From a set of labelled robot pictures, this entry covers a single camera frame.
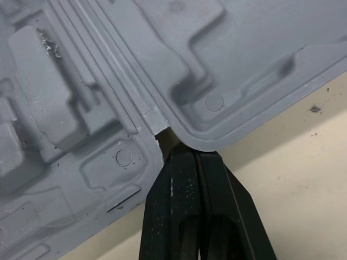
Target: dust particle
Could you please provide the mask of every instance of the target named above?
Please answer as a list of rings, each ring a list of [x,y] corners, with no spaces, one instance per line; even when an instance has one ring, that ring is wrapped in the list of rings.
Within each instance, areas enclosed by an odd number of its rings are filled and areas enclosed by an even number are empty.
[[[313,105],[313,106],[311,107],[310,111],[311,111],[312,113],[318,113],[318,112],[321,111],[321,108],[320,108],[320,107],[317,107],[316,105]]]

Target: plastic case lid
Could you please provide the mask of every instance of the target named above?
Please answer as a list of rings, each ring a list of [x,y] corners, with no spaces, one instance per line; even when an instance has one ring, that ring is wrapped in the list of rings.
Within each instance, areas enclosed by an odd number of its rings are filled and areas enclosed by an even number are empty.
[[[0,258],[56,259],[142,202],[163,129],[214,151],[345,71],[346,13],[345,0],[0,0]]]

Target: gray plastic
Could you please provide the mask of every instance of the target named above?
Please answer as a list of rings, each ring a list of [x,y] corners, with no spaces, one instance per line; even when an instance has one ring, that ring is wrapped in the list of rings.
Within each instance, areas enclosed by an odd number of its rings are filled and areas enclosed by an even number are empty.
[[[0,0],[0,259],[142,202],[155,135],[229,145],[347,70],[347,1]]]

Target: black clamp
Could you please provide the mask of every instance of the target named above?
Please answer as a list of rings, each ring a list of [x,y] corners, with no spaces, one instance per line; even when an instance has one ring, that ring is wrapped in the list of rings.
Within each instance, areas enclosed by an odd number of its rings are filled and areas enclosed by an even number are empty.
[[[251,196],[218,153],[174,148],[145,207],[139,260],[276,260]]]

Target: beige surface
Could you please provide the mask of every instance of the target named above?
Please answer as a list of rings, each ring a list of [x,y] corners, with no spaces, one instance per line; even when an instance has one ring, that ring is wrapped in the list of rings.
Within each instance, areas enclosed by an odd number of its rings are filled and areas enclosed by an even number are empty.
[[[220,151],[251,193],[279,260],[347,259],[346,109],[347,73]],[[137,259],[143,209],[61,259]]]

